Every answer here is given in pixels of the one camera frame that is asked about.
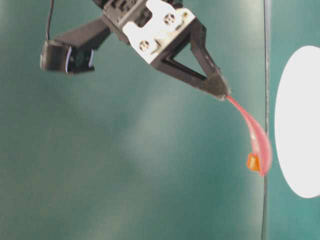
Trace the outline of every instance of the pink plastic piece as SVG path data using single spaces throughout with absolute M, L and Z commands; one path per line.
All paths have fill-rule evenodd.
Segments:
M 244 110 L 231 96 L 227 96 L 227 99 L 240 111 L 246 124 L 248 125 L 252 151 L 257 154 L 259 159 L 259 173 L 264 176 L 268 173 L 272 163 L 272 149 L 269 138 L 259 123 Z

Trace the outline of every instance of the screw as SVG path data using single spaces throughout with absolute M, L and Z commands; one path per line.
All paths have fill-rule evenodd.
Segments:
M 172 13 L 165 15 L 164 17 L 164 23 L 168 26 L 172 25 L 175 23 L 176 21 L 176 17 L 175 15 L 173 15 Z
M 149 42 L 146 41 L 146 40 L 141 41 L 140 44 L 139 44 L 139 48 L 140 48 L 140 50 L 141 50 L 142 52 L 147 51 L 147 50 L 149 49 L 149 47 L 150 47 L 150 44 L 149 44 Z

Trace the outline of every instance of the black cable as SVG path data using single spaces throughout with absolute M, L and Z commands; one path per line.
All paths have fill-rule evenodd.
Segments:
M 49 11 L 49 16 L 48 16 L 48 22 L 46 24 L 46 40 L 50 40 L 50 25 L 51 25 L 51 18 L 52 18 L 52 13 L 54 11 L 54 3 L 55 0 L 50 1 L 50 11 Z

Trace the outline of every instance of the teal backdrop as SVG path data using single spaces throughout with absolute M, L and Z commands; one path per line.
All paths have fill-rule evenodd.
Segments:
M 281 75 L 296 50 L 307 45 L 320 47 L 320 1 L 273 0 L 270 3 L 269 131 L 275 149 L 274 112 Z M 275 150 L 268 175 L 266 213 L 265 237 L 269 240 L 320 239 L 320 198 L 304 199 L 290 189 L 281 172 Z
M 53 36 L 102 14 L 90 0 L 55 2 Z M 275 81 L 309 40 L 292 33 L 302 25 L 276 4 Z M 232 96 L 264 126 L 264 1 L 184 5 L 207 26 L 207 49 Z M 319 28 L 303 9 L 296 14 L 316 43 Z M 114 35 L 95 53 L 95 72 L 42 72 L 48 10 L 49 0 L 0 1 L 0 239 L 260 239 L 264 179 L 246 168 L 250 138 L 235 108 L 157 72 Z M 200 71 L 190 52 L 179 59 Z M 268 221 L 270 239 L 297 221 L 311 229 L 319 200 L 292 194 L 277 162 L 269 182 L 268 213 L 281 221 Z

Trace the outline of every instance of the white bracket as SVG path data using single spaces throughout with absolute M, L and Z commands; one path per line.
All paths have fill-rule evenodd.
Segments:
M 122 31 L 135 51 L 150 64 L 196 16 L 187 8 L 175 9 L 162 0 L 148 0 L 145 5 L 152 18 L 143 27 L 129 21 Z

